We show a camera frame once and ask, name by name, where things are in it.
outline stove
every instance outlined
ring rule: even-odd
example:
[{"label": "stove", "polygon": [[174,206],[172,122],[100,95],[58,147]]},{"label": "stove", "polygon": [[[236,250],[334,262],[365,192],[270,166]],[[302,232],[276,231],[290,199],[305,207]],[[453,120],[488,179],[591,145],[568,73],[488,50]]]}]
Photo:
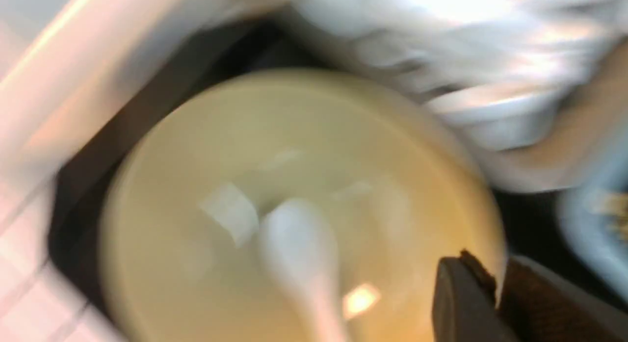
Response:
[{"label": "stove", "polygon": [[[125,155],[156,123],[207,87],[247,72],[284,67],[336,69],[312,56],[273,18],[201,31],[60,170],[48,235],[50,259],[104,315],[110,318],[99,275],[99,217]],[[626,310],[567,250],[555,221],[558,192],[493,193],[512,252]]]}]

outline spoon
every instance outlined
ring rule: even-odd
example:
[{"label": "spoon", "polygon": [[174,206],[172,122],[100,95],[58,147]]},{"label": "spoon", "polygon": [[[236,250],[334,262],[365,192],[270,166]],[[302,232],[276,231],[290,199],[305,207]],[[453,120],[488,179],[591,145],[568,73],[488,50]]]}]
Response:
[{"label": "spoon", "polygon": [[350,342],[339,309],[336,240],[316,208],[289,199],[270,212],[260,232],[265,268],[296,305],[317,342]]}]

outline white tile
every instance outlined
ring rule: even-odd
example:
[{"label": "white tile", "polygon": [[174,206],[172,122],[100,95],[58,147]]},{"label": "white tile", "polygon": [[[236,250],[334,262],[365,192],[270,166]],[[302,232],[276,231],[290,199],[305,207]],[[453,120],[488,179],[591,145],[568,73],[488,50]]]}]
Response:
[{"label": "white tile", "polygon": [[2,342],[27,342],[19,338],[10,326],[0,323],[0,341]]},{"label": "white tile", "polygon": [[127,340],[96,308],[90,306],[79,320],[74,332],[63,342],[127,342]]},{"label": "white tile", "polygon": [[24,279],[25,276],[20,274],[17,268],[4,257],[0,257],[0,311],[2,311],[2,305],[6,304],[6,296],[13,292]]},{"label": "white tile", "polygon": [[42,166],[24,162],[0,168],[0,231],[24,199],[42,183],[45,178],[42,170]]},{"label": "white tile", "polygon": [[53,197],[53,184],[42,188],[0,237],[0,255],[24,275],[36,271],[47,257]]},{"label": "white tile", "polygon": [[80,293],[48,264],[1,322],[22,340],[43,342],[74,319],[84,304]]}]

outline beige bowl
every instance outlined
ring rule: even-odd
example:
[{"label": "beige bowl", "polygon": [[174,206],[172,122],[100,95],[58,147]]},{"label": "beige bowl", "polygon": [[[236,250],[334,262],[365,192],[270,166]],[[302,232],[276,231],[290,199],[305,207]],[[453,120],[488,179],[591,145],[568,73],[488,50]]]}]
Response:
[{"label": "beige bowl", "polygon": [[394,92],[274,71],[200,94],[117,174],[101,256],[114,317],[139,342],[307,342],[258,255],[263,215],[314,203],[339,246],[337,308],[355,342],[433,340],[438,259],[467,248],[503,275],[484,183]]}]

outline white spoon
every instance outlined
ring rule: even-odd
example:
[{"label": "white spoon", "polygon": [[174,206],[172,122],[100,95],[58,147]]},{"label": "white spoon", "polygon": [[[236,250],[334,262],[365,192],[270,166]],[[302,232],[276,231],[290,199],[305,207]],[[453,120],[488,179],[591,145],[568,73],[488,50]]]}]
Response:
[{"label": "white spoon", "polygon": [[302,199],[289,199],[264,219],[264,264],[316,342],[350,342],[340,313],[336,240],[325,219]]}]

